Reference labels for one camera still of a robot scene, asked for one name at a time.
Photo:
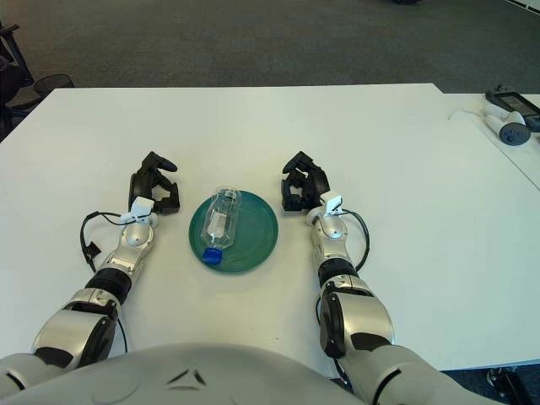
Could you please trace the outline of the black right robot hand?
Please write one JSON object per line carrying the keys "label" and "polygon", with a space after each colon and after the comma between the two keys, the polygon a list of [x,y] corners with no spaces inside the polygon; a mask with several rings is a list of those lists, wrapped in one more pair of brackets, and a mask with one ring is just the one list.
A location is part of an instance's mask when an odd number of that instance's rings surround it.
{"label": "black right robot hand", "polygon": [[299,151],[283,168],[282,207],[288,212],[312,210],[321,206],[321,195],[330,191],[325,171]]}

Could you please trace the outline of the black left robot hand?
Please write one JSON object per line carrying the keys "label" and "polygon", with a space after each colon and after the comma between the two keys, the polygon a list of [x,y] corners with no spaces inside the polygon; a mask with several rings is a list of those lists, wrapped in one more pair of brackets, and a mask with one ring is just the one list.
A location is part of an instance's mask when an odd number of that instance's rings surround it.
{"label": "black left robot hand", "polygon": [[[179,189],[176,182],[171,182],[162,170],[177,172],[177,166],[168,159],[149,152],[142,161],[141,167],[132,174],[128,194],[128,208],[131,209],[137,197],[144,197],[154,202],[153,213],[168,215],[180,210]],[[153,198],[153,189],[159,186],[169,195],[161,199]]]}

